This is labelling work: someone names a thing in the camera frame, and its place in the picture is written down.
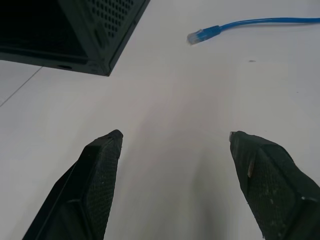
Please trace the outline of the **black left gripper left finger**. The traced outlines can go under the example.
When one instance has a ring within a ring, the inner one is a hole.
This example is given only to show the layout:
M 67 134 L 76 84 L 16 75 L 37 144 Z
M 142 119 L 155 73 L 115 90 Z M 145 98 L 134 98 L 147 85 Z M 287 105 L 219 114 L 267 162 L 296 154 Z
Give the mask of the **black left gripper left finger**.
M 24 235 L 25 240 L 102 240 L 114 197 L 123 134 L 89 143 L 56 181 Z

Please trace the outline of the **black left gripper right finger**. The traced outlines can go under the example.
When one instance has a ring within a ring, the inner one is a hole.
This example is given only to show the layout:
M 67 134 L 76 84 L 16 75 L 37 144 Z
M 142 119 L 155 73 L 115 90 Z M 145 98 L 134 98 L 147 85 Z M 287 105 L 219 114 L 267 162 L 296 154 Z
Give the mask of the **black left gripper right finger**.
M 239 185 L 266 240 L 318 240 L 320 187 L 279 144 L 232 131 Z

